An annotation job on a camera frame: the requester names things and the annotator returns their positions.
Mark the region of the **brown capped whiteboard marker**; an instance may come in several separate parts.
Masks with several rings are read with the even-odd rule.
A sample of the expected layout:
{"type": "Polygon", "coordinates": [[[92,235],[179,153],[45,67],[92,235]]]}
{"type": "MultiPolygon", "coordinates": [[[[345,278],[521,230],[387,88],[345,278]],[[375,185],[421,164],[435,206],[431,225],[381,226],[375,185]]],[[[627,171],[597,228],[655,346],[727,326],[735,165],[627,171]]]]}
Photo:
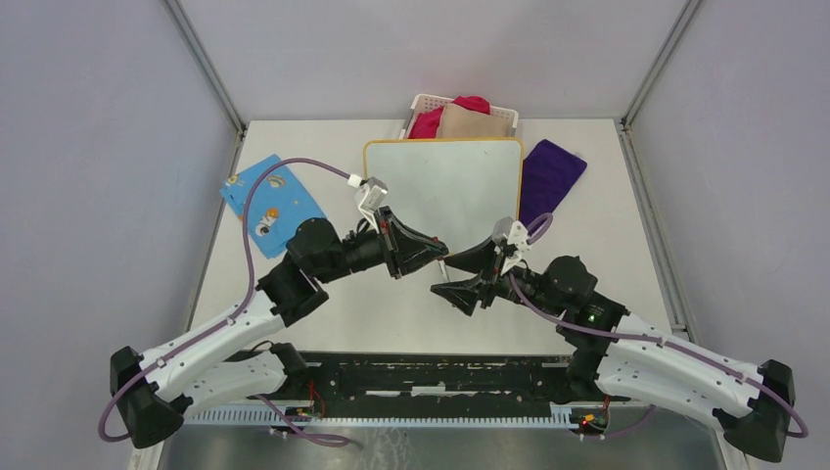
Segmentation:
{"type": "Polygon", "coordinates": [[[447,270],[447,266],[445,264],[444,258],[440,258],[438,260],[438,267],[439,267],[439,271],[440,271],[442,280],[444,282],[450,282],[451,279],[450,279],[449,272],[447,270]]]}

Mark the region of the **yellow framed whiteboard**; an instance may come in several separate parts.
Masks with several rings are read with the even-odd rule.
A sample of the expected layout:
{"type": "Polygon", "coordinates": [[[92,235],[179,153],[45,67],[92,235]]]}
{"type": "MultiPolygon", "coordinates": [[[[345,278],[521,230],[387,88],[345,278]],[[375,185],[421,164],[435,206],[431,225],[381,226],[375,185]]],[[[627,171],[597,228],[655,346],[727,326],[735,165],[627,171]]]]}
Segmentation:
{"type": "Polygon", "coordinates": [[[517,138],[373,140],[363,164],[386,183],[385,204],[403,223],[457,253],[518,217],[524,155],[517,138]]]}

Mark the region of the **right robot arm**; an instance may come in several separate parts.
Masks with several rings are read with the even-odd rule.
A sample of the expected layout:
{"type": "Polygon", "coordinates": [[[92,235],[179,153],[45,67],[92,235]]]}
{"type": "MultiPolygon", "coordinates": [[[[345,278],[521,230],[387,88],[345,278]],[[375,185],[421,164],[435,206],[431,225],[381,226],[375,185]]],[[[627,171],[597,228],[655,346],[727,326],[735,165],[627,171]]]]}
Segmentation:
{"type": "Polygon", "coordinates": [[[782,461],[794,419],[791,367],[733,359],[660,330],[597,292],[578,257],[554,258],[538,273],[522,265],[522,254],[506,241],[482,242],[445,261],[471,278],[431,291],[467,315],[503,299],[553,321],[575,349],[565,384],[579,400],[649,403],[721,432],[752,457],[782,461]]]}

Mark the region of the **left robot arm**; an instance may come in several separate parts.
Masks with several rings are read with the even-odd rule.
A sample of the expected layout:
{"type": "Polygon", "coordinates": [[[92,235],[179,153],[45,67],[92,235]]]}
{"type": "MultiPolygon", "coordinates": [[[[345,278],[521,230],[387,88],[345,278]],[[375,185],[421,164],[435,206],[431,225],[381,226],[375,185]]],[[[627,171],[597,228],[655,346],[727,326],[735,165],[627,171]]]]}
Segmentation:
{"type": "Polygon", "coordinates": [[[105,411],[118,412],[126,429],[121,438],[136,448],[152,447],[205,409],[275,392],[299,397],[307,373],[292,346],[275,345],[241,361],[232,355],[321,307],[329,299],[325,283],[379,265],[399,279],[449,253],[442,241],[406,226],[388,207],[372,216],[374,225],[344,238],[325,218],[305,220],[282,260],[210,322],[144,352],[114,352],[105,411]]]}

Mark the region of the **pink red cloth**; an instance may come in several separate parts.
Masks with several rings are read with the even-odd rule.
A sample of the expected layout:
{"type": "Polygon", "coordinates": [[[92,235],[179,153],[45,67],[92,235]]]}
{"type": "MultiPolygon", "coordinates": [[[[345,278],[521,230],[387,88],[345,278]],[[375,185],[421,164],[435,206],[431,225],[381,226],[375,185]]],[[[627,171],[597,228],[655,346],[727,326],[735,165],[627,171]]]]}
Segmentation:
{"type": "Polygon", "coordinates": [[[458,96],[451,101],[447,101],[441,97],[421,94],[414,100],[413,121],[406,138],[435,138],[438,134],[443,109],[447,104],[457,105],[465,110],[480,114],[489,115],[491,113],[490,102],[481,96],[458,96]]]}

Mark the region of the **purple cloth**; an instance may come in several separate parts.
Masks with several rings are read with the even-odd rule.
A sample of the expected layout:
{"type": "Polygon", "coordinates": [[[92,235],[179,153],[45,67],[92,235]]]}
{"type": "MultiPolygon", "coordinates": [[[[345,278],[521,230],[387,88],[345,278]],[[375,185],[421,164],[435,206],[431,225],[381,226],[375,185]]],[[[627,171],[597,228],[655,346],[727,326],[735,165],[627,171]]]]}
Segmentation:
{"type": "Polygon", "coordinates": [[[587,170],[582,158],[550,140],[540,140],[523,161],[519,219],[526,227],[552,213],[587,170]]]}

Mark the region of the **beige folded cloth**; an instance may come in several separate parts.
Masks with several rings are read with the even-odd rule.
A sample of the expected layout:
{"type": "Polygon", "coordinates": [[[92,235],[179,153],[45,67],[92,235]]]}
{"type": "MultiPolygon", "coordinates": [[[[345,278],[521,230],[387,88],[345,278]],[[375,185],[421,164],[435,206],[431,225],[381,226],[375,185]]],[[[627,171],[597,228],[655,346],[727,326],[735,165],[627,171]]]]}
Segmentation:
{"type": "Polygon", "coordinates": [[[512,125],[507,120],[491,115],[465,110],[447,104],[441,115],[437,139],[503,138],[512,135],[512,125]]]}

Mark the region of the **blue cartoon print cloth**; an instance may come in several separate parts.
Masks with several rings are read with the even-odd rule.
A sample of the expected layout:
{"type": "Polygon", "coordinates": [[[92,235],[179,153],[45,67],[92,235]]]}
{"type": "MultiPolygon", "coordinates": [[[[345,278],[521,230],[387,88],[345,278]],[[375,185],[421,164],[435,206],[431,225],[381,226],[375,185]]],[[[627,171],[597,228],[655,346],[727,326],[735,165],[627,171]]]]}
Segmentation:
{"type": "MultiPolygon", "coordinates": [[[[272,155],[229,177],[220,189],[226,204],[243,217],[244,203],[252,184],[281,159],[272,155]]],[[[254,191],[249,207],[248,232],[259,251],[268,259],[280,256],[299,226],[325,213],[306,188],[286,166],[271,171],[254,191]]]]}

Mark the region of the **white plastic basket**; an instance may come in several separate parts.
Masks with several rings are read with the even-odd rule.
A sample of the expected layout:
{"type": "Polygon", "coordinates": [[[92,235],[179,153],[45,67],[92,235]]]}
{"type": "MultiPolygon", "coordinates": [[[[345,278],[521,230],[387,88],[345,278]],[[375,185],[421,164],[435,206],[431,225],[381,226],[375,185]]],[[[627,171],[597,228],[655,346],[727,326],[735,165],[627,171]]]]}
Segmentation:
{"type": "Polygon", "coordinates": [[[399,139],[487,139],[514,137],[515,110],[495,107],[480,96],[445,98],[418,94],[404,120],[399,139]]]}

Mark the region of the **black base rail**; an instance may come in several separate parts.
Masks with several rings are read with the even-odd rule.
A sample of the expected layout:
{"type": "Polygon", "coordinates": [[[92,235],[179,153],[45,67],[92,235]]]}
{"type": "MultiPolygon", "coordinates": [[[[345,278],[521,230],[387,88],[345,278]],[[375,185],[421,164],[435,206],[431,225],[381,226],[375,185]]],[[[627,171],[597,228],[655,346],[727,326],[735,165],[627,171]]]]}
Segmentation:
{"type": "Polygon", "coordinates": [[[544,417],[554,405],[603,402],[572,388],[562,355],[301,352],[305,369],[268,394],[326,418],[544,417]]]}

